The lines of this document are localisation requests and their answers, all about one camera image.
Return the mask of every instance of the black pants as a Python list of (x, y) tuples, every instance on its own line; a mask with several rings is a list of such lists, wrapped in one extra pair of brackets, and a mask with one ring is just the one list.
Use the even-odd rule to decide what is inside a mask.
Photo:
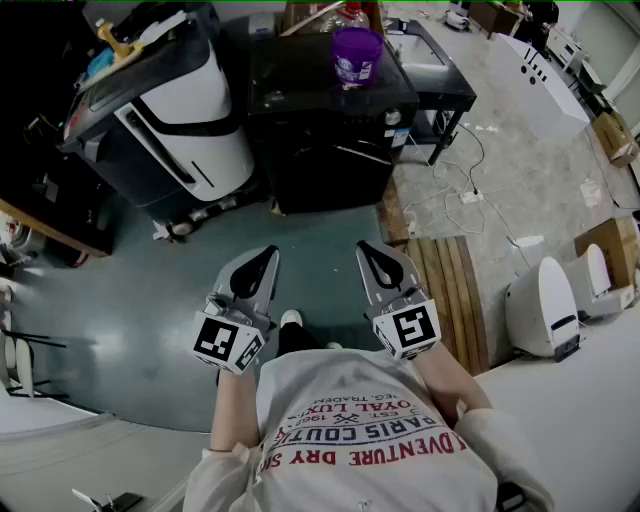
[(313, 339), (309, 331), (295, 322), (289, 322), (280, 328), (280, 347), (278, 347), (278, 355), (276, 357), (290, 352), (298, 352), (299, 350), (314, 350), (318, 348), (322, 347)]

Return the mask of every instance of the bottle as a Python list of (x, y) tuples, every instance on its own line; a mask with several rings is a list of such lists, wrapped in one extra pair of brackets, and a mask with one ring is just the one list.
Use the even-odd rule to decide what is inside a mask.
[(343, 27), (369, 28), (369, 18), (362, 12), (362, 2), (347, 2), (345, 7), (328, 12), (318, 24), (318, 32), (335, 32)]

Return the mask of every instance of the green floor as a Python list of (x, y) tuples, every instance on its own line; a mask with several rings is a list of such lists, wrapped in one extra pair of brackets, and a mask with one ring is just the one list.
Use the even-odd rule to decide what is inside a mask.
[[(208, 431), (216, 371), (191, 353), (188, 332), (218, 270), (269, 244), (281, 265), (271, 316), (301, 310), (322, 343), (380, 349), (355, 257), (358, 240), (379, 240), (374, 207), (275, 216), (266, 203), (210, 219), (186, 244), (153, 241), (150, 220), (125, 206), (114, 253), (79, 269), (21, 272), (17, 328), (63, 337), (66, 350), (35, 347), (36, 378), (51, 378), (69, 402), (167, 428)], [(277, 351), (277, 334), (260, 354)]]

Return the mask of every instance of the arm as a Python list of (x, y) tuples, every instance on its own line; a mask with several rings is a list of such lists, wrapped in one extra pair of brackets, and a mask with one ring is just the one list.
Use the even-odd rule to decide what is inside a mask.
[(211, 451), (189, 477), (184, 512), (229, 510), (251, 478), (253, 463), (248, 448), (259, 442), (253, 370), (242, 375), (221, 371), (209, 441)]
[(413, 364), (449, 426), (458, 422), (458, 400), (466, 404), (467, 411), (491, 409), (491, 402), (480, 385), (442, 343), (418, 354)]
[[(535, 452), (515, 418), (493, 410), (480, 385), (442, 343), (418, 354), (413, 363), (447, 424), (455, 425), (455, 432), (491, 468), (498, 484), (519, 485), (527, 500), (524, 510), (553, 510)], [(467, 405), (460, 421), (458, 400)]]
[(242, 375), (220, 372), (209, 446), (216, 452), (230, 452), (237, 443), (247, 448), (260, 443), (256, 379), (251, 368)]

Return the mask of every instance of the paper scrap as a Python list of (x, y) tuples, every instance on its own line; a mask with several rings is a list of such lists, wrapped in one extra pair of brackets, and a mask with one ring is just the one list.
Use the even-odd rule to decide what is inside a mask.
[(584, 197), (585, 204), (589, 208), (593, 208), (600, 204), (600, 201), (602, 200), (602, 192), (598, 184), (593, 180), (587, 180), (580, 185), (580, 191), (582, 192), (582, 197)]
[(544, 237), (542, 235), (536, 236), (525, 236), (522, 238), (518, 238), (516, 240), (516, 244), (518, 247), (531, 247), (532, 245), (538, 245), (544, 242)]

